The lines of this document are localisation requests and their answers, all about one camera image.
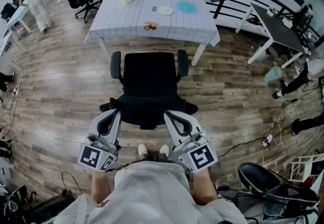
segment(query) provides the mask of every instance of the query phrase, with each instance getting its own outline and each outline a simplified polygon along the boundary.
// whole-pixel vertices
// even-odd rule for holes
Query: power strip
[[[272,141],[273,141],[273,136],[272,134],[269,134],[268,137],[263,141],[262,145],[266,148],[270,146]]]

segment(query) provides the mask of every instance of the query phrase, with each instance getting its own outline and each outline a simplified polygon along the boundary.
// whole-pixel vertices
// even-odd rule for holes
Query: table leg
[[[107,58],[108,62],[110,62],[110,54],[109,54],[109,51],[106,47],[106,44],[105,44],[103,38],[101,38],[101,37],[98,38],[98,43],[103,51],[103,55]]]
[[[252,13],[252,7],[247,11],[247,13],[245,14],[244,18],[241,21],[241,24],[235,30],[236,33],[238,33],[242,29],[244,23],[247,21],[247,19],[249,18],[249,16],[250,16],[251,13]]]
[[[9,28],[9,31],[11,32],[12,39],[19,40],[19,38],[14,34],[14,32]]]
[[[288,60],[286,63],[282,64],[281,68],[286,68],[289,64],[291,64],[293,61],[295,61],[302,55],[303,55],[302,52],[299,52],[298,54],[294,55],[290,60]]]
[[[193,56],[193,59],[191,61],[191,65],[195,66],[197,65],[198,60],[200,59],[201,55],[203,54],[205,48],[206,48],[207,44],[201,43],[195,53],[195,55]]]
[[[248,60],[248,64],[252,64],[260,55],[265,53],[265,50],[273,44],[273,39],[270,38],[264,45],[258,48],[258,50],[253,54]]]
[[[23,51],[23,52],[27,52],[27,50],[26,49],[24,49],[24,47],[21,45],[21,43],[18,41],[18,40],[16,40],[13,36],[12,36],[12,34],[11,34],[11,39],[15,42],[15,44]]]
[[[27,26],[27,24],[24,22],[24,20],[20,20],[20,23],[25,27],[25,29],[27,30],[27,32],[31,33],[31,30],[29,29],[29,27]]]

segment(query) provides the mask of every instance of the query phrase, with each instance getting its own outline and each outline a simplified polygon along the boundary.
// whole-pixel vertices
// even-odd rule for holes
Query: electrical cord
[[[294,102],[298,101],[299,99],[301,99],[302,97],[304,97],[304,96],[308,95],[309,93],[313,92],[314,90],[312,90],[312,91],[310,91],[310,92],[308,92],[308,93],[302,95],[302,96],[299,97],[299,98],[294,98],[294,99],[292,99],[291,101],[289,101],[289,100],[285,100],[285,101],[282,103],[283,111],[285,110],[285,109],[284,109],[284,108],[285,108],[285,102],[291,102],[291,103],[294,103]],[[312,113],[310,113],[310,114],[308,114],[308,115],[306,115],[306,116],[304,116],[304,117],[302,117],[302,118],[300,118],[300,119],[304,119],[304,118],[306,118],[306,117],[308,117],[308,116],[310,116],[310,115],[312,115],[312,114],[314,114],[314,113],[317,113],[317,112],[319,112],[319,111],[321,111],[321,110],[322,110],[322,109],[319,109],[319,110],[317,110],[317,111],[315,111],[315,112],[312,112]],[[234,147],[231,147],[230,149],[228,149],[224,154],[218,156],[218,158],[227,155],[231,150],[237,148],[237,147],[240,146],[240,145],[246,145],[246,144],[249,144],[249,143],[255,142],[255,141],[259,140],[259,139],[266,139],[264,135],[267,134],[267,133],[269,133],[269,132],[271,132],[271,131],[272,131],[272,130],[273,130],[273,129],[278,125],[278,123],[279,123],[279,124],[282,124],[282,123],[285,121],[285,119],[286,119],[286,115],[285,115],[285,117],[284,117],[284,119],[283,119],[282,122],[279,122],[279,121],[278,121],[278,122],[277,122],[277,123],[276,123],[276,124],[275,124],[275,125],[274,125],[270,130],[269,130],[269,131],[266,131],[265,133],[263,133],[262,137],[258,137],[258,138],[254,139],[254,140],[252,140],[252,141],[248,141],[248,142],[244,142],[244,143],[239,143],[239,144],[235,145]],[[280,132],[277,133],[276,135],[274,135],[273,138],[275,138],[275,137],[277,137],[277,136],[279,136],[279,135],[281,136],[281,134],[283,133],[283,131],[286,130],[287,128],[291,127],[291,125],[292,125],[292,123],[291,123],[290,125],[286,126],[286,127],[283,128],[283,129],[280,128]]]
[[[66,194],[66,190],[67,190],[67,187],[66,187],[66,184],[65,184],[65,182],[64,182],[64,178],[63,178],[63,173],[68,173],[70,176],[72,176],[73,180],[74,180],[75,183],[76,183],[76,186],[79,188],[80,193],[83,194],[83,192],[81,191],[81,188],[80,188],[80,186],[78,185],[77,181],[75,180],[74,176],[73,176],[71,173],[67,172],[67,171],[62,171],[62,172],[61,172],[61,175],[62,175],[62,182],[63,182],[63,184],[64,184],[64,186],[65,186],[65,189],[64,189],[64,191],[63,191],[62,194]]]

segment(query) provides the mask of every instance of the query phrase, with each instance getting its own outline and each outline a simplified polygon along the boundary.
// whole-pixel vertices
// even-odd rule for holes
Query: white shoe
[[[141,143],[140,145],[138,145],[137,151],[138,151],[138,154],[140,156],[142,156],[144,154],[148,154],[147,147],[143,143]]]
[[[160,154],[165,154],[167,157],[169,155],[170,152],[170,147],[166,144],[162,145],[162,147],[160,148]]]

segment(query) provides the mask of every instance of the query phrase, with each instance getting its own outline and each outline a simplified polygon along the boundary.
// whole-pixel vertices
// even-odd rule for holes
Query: black desk
[[[274,15],[273,17],[271,17],[267,14],[266,9],[256,4],[251,4],[250,9],[246,13],[246,16],[242,19],[240,26],[236,29],[236,33],[241,30],[243,24],[246,22],[251,12],[254,12],[254,14],[259,18],[261,24],[263,25],[265,31],[269,36],[269,40],[254,53],[254,55],[248,60],[248,64],[253,63],[259,56],[263,55],[266,49],[268,49],[274,42],[298,51],[298,54],[293,56],[290,60],[288,60],[281,66],[282,68],[287,67],[304,53],[304,48],[301,45],[295,31],[293,29],[288,29],[287,27],[285,27],[280,16]]]

